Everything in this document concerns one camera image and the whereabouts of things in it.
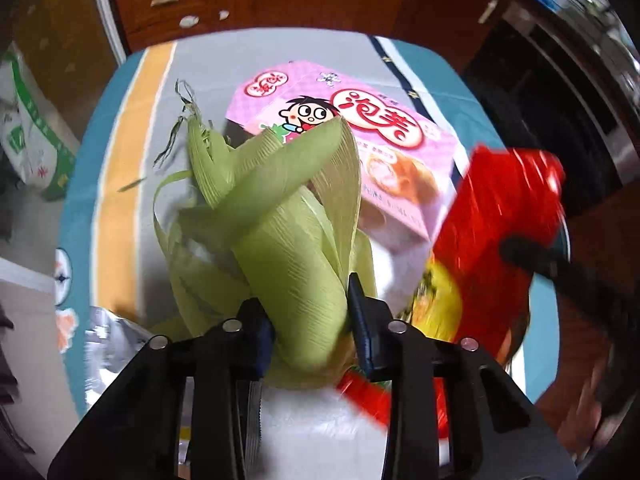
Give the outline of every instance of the corn husk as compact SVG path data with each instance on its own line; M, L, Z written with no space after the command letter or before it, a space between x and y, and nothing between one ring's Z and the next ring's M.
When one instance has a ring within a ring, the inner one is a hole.
M180 312L162 328L201 335L257 296L276 331L267 382L316 387L338 380L353 359L349 273L376 295L369 239L356 228L360 168L348 124L334 118L287 144L267 128L234 149L204 124L185 88L183 115L158 162L186 124L191 169L165 179L156 197L190 178L202 200L181 209L167 231L154 214ZM209 259L191 250L194 242Z

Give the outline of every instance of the table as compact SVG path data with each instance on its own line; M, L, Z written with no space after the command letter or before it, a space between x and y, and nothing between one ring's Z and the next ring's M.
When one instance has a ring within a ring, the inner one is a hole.
M454 132L460 140L454 183L476 144L504 147L453 69L437 54L401 41L331 30L264 28L208 34L133 54L113 75L87 127L61 220L60 254L70 286L58 309L77 321L68 332L64 359L80 415L86 411L84 334L90 306L144 320L147 326L177 313L151 214L158 183L188 166L184 138L178 138L170 160L160 171L153 169L182 109L175 81L186 79L204 117L225 131L225 111L236 87L261 69L288 60L309 60L353 76ZM118 191L141 179L127 192ZM188 194L188 185L172 194L172 200L179 200L181 193ZM157 206L161 221L170 206ZM385 256L374 250L378 290L392 308L403 307L412 293L422 272L421 251L404 262L406 273L400 280L385 275ZM530 312L530 329L512 368L516 382L535 401L552 382L558 364L556 295L542 279L532 284Z

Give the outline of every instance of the yellow stripe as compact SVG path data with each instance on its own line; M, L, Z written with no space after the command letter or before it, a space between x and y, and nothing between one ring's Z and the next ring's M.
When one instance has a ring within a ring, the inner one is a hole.
M132 88L115 131L111 153L103 169L102 201L94 228L94 284L98 306L130 320L136 312L136 206L140 186L118 192L140 179L146 136L151 135L154 104L162 91L165 71L175 43L148 49L132 81Z

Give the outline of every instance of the white plastic bag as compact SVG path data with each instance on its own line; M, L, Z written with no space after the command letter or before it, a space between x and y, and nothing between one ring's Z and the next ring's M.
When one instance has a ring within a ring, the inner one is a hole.
M25 184L46 200L64 196L79 143L15 45L0 62L0 145Z

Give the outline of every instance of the pink snack box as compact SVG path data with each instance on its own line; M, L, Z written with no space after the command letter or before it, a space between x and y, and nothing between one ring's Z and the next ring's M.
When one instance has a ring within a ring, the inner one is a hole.
M236 90L226 118L251 134L272 127L287 142L342 115L362 169L361 227L391 250L429 240L450 199L457 139L379 91L308 61L265 70ZM384 214L376 214L376 208ZM398 229L398 223L414 235Z

